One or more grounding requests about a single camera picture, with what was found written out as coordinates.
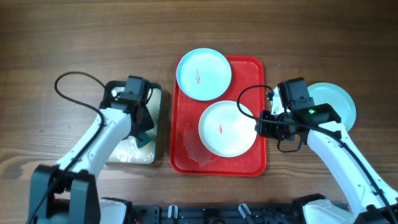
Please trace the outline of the green scrubbing sponge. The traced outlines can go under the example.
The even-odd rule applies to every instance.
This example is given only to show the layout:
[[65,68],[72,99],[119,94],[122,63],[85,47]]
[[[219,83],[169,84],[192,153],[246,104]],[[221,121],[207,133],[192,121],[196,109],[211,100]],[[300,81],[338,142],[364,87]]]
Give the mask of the green scrubbing sponge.
[[138,137],[136,137],[136,146],[138,149],[140,149],[155,140],[156,133],[153,133],[152,131],[146,131],[144,133],[140,133]]

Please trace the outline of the light blue plate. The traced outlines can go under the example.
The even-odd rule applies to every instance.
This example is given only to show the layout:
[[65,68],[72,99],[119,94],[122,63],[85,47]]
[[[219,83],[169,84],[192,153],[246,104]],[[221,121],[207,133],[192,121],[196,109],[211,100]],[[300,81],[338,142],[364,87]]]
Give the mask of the light blue plate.
[[200,48],[186,53],[177,64],[176,81],[190,98],[210,101],[220,97],[232,81],[231,65],[216,50]]
[[344,89],[332,83],[315,83],[308,87],[308,92],[316,105],[329,104],[338,113],[347,131],[354,126],[356,107]]

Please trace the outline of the white plate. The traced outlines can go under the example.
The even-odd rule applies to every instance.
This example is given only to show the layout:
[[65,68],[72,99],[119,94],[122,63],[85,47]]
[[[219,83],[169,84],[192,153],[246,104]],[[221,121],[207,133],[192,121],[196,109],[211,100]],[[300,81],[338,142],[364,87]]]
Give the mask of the white plate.
[[224,100],[213,103],[202,113],[198,134],[203,145],[221,157],[244,154],[255,143],[256,121],[242,104]]

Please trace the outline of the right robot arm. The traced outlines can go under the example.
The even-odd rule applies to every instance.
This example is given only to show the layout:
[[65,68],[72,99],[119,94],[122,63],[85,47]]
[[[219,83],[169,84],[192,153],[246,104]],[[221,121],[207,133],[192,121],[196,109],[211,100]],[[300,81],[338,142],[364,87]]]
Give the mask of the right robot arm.
[[347,198],[350,211],[320,194],[295,201],[298,223],[397,223],[397,190],[372,168],[348,134],[354,104],[330,83],[307,86],[294,78],[266,94],[272,108],[257,118],[260,136],[292,141],[296,136],[324,162]]

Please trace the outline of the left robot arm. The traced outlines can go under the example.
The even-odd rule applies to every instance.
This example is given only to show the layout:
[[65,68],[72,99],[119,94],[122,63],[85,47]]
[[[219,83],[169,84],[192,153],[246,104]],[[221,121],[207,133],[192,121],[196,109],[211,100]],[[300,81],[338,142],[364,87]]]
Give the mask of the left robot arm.
[[127,200],[98,197],[96,180],[121,142],[141,149],[156,140],[147,107],[162,87],[141,77],[104,85],[97,117],[77,144],[54,165],[39,165],[30,180],[28,223],[140,223]]

